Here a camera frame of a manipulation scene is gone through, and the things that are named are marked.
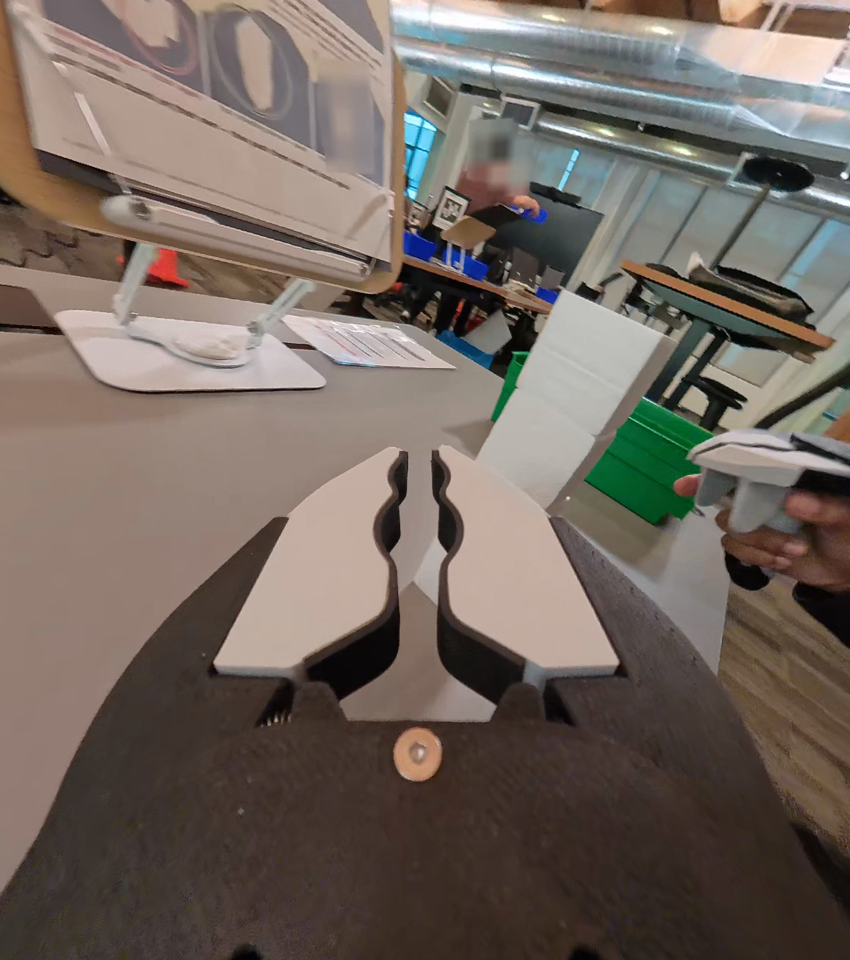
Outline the orange traffic cone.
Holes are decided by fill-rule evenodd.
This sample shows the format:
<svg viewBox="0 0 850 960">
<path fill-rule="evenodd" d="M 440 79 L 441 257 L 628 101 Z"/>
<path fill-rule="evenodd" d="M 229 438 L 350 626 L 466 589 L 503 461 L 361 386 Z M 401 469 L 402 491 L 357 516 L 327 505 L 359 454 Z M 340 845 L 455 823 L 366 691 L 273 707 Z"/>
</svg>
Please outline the orange traffic cone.
<svg viewBox="0 0 850 960">
<path fill-rule="evenodd" d="M 179 255 L 175 250 L 160 247 L 149 265 L 144 285 L 165 290 L 188 290 L 190 283 L 179 274 Z"/>
</svg>

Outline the wooden standing desk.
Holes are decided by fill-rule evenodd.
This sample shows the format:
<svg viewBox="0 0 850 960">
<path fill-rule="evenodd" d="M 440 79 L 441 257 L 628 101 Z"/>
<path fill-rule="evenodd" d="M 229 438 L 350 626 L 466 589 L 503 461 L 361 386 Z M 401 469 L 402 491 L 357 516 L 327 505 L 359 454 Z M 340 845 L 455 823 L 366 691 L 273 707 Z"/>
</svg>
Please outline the wooden standing desk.
<svg viewBox="0 0 850 960">
<path fill-rule="evenodd" d="M 835 339 L 809 326 L 709 291 L 650 266 L 623 260 L 622 271 L 689 319 L 683 337 L 645 398 L 675 410 L 692 382 L 729 340 L 746 338 L 765 350 L 810 355 L 830 349 Z"/>
</svg>

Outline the black office chair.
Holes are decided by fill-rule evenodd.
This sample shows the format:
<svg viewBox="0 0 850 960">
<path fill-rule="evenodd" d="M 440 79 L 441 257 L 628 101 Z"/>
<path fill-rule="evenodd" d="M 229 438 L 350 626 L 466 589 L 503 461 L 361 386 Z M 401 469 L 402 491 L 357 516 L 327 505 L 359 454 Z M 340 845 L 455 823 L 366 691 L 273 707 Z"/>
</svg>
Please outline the black office chair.
<svg viewBox="0 0 850 960">
<path fill-rule="evenodd" d="M 711 433 L 716 432 L 728 410 L 741 411 L 747 403 L 747 397 L 743 394 L 719 380 L 702 375 L 686 377 L 680 386 L 697 390 L 706 397 L 707 405 L 699 420 L 699 426 Z"/>
</svg>

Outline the black monitor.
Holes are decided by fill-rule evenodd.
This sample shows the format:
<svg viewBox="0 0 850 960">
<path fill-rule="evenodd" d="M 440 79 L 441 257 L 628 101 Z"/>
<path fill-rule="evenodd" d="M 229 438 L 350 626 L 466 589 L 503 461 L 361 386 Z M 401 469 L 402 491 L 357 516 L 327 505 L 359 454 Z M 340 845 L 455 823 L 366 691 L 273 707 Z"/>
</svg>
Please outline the black monitor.
<svg viewBox="0 0 850 960">
<path fill-rule="evenodd" d="M 575 272 L 604 215 L 550 197 L 533 198 L 546 218 L 538 221 L 520 217 L 507 223 L 492 237 L 491 244 L 508 252 L 517 249 L 536 259 L 537 277 L 551 269 L 561 274 L 563 284 Z"/>
</svg>

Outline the printed instruction sheet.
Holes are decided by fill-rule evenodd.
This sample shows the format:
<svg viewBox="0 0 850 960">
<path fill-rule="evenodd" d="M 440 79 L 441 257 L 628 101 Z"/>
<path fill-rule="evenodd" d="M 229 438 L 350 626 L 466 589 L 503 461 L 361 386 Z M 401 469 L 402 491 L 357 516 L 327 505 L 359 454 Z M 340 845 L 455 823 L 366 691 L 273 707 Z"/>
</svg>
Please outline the printed instruction sheet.
<svg viewBox="0 0 850 960">
<path fill-rule="evenodd" d="M 5 2 L 30 139 L 120 233 L 345 282 L 392 260 L 388 2 Z"/>
</svg>

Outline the silver ventilation duct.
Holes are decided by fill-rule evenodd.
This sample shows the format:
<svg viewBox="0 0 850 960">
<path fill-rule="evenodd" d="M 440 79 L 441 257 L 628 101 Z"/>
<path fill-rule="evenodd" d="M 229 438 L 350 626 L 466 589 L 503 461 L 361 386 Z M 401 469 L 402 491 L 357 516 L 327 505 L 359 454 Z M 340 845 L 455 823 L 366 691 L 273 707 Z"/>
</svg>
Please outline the silver ventilation duct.
<svg viewBox="0 0 850 960">
<path fill-rule="evenodd" d="M 728 150 L 850 186 L 844 37 L 507 2 L 392 2 L 410 69 Z"/>
</svg>

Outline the grey desk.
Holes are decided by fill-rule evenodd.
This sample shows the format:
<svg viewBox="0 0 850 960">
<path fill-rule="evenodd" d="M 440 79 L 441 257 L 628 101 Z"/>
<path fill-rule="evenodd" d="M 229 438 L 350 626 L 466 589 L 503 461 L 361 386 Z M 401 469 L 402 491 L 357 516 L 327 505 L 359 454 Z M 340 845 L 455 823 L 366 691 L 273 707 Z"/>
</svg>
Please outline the grey desk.
<svg viewBox="0 0 850 960">
<path fill-rule="evenodd" d="M 409 455 L 401 648 L 344 710 L 490 717 L 442 668 L 413 579 L 437 520 L 431 451 L 478 453 L 500 379 L 441 342 L 430 350 L 454 368 L 319 354 L 319 390 L 136 394 L 99 383 L 63 336 L 0 332 L 0 891 L 143 643 L 264 525 L 385 448 Z"/>
</svg>

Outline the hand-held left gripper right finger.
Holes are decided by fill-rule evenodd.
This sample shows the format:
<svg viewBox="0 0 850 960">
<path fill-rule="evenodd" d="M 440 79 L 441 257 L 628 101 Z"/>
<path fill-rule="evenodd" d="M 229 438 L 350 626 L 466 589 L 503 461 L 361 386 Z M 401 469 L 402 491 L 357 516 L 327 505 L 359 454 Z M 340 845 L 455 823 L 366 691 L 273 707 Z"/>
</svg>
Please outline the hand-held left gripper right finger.
<svg viewBox="0 0 850 960">
<path fill-rule="evenodd" d="M 431 481 L 446 671 L 494 705 L 519 683 L 544 693 L 615 675 L 621 660 L 546 511 L 450 446 L 432 451 Z"/>
</svg>

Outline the laminated paper sheet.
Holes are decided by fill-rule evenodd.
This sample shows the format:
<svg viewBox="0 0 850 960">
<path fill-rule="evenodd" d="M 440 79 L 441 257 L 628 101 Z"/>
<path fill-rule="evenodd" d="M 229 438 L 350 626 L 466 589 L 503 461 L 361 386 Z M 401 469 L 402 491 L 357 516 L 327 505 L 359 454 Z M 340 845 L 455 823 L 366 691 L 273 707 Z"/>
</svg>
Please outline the laminated paper sheet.
<svg viewBox="0 0 850 960">
<path fill-rule="evenodd" d="M 340 366 L 368 369 L 453 370 L 396 326 L 287 316 L 294 335 Z"/>
</svg>

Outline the wooden background table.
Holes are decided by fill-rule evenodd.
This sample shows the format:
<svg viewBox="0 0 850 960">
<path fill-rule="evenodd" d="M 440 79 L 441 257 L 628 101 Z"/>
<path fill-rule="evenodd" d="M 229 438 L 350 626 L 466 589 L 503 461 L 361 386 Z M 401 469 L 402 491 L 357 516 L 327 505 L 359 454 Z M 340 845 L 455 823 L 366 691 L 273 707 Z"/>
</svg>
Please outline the wooden background table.
<svg viewBox="0 0 850 960">
<path fill-rule="evenodd" d="M 409 271 L 411 282 L 421 288 L 451 292 L 476 305 L 491 302 L 522 309 L 531 314 L 548 315 L 553 303 L 534 294 L 510 291 L 500 285 L 475 280 L 464 273 L 449 269 L 441 263 L 403 255 L 403 270 Z"/>
</svg>

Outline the person's right hand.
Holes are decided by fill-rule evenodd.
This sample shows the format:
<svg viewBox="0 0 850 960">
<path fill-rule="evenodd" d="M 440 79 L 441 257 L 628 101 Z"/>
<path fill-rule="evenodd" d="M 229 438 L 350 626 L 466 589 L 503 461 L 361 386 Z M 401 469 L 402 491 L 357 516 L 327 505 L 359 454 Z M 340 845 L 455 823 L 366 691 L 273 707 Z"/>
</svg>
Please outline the person's right hand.
<svg viewBox="0 0 850 960">
<path fill-rule="evenodd" d="M 737 533 L 730 511 L 719 511 L 716 523 L 726 554 L 828 593 L 850 592 L 850 500 L 798 490 L 783 508 L 800 526 L 797 534 L 767 527 Z"/>
</svg>

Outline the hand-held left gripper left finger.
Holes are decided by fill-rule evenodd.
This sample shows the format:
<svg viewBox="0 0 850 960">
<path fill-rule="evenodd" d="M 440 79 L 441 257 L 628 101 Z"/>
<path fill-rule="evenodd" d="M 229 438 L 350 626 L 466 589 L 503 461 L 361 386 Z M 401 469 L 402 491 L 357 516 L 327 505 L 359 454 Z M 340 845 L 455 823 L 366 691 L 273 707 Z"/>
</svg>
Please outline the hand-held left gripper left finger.
<svg viewBox="0 0 850 960">
<path fill-rule="evenodd" d="M 222 676 L 323 683 L 342 700 L 394 663 L 407 451 L 387 447 L 285 518 L 215 655 Z"/>
</svg>

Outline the white foam block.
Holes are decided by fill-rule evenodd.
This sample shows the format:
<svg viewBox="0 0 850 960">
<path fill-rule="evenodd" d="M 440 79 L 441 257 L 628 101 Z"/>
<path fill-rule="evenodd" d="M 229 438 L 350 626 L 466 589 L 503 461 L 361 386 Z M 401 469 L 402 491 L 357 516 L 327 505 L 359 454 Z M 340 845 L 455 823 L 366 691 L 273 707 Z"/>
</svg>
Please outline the white foam block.
<svg viewBox="0 0 850 960">
<path fill-rule="evenodd" d="M 653 378 L 647 359 L 637 355 L 569 356 L 539 343 L 528 354 L 517 387 L 599 437 L 625 423 Z"/>
<path fill-rule="evenodd" d="M 517 389 L 476 461 L 555 516 L 566 509 L 612 438 L 591 435 L 549 402 Z"/>
<path fill-rule="evenodd" d="M 665 371 L 676 346 L 665 333 L 563 291 L 551 306 L 523 374 L 548 384 L 589 375 L 610 389 L 641 398 Z"/>
</svg>

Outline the green plastic bin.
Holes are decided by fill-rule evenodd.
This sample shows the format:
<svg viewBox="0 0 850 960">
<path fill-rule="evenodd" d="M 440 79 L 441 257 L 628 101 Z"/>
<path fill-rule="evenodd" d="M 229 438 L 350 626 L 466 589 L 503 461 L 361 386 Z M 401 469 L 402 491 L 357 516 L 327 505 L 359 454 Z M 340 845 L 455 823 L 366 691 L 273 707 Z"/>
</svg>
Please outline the green plastic bin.
<svg viewBox="0 0 850 960">
<path fill-rule="evenodd" d="M 518 389 L 529 353 L 513 354 L 493 423 Z M 613 435 L 610 446 L 584 482 L 651 524 L 668 517 L 682 519 L 690 510 L 688 500 L 678 496 L 672 485 L 692 473 L 687 453 L 710 435 L 642 397 L 625 423 L 606 435 Z"/>
</svg>

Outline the black floor lamp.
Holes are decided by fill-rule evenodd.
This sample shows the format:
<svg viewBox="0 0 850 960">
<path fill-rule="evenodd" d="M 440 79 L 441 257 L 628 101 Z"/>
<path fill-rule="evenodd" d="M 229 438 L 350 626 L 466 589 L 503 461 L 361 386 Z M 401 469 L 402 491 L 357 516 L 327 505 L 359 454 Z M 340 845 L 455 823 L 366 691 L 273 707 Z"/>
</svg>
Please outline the black floor lamp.
<svg viewBox="0 0 850 960">
<path fill-rule="evenodd" d="M 758 192 L 752 197 L 743 215 L 713 256 L 710 262 L 713 269 L 721 264 L 732 247 L 736 245 L 769 194 L 777 192 L 792 195 L 803 192 L 815 184 L 815 174 L 804 164 L 790 159 L 771 155 L 752 155 L 739 165 L 730 183 L 756 186 Z"/>
</svg>

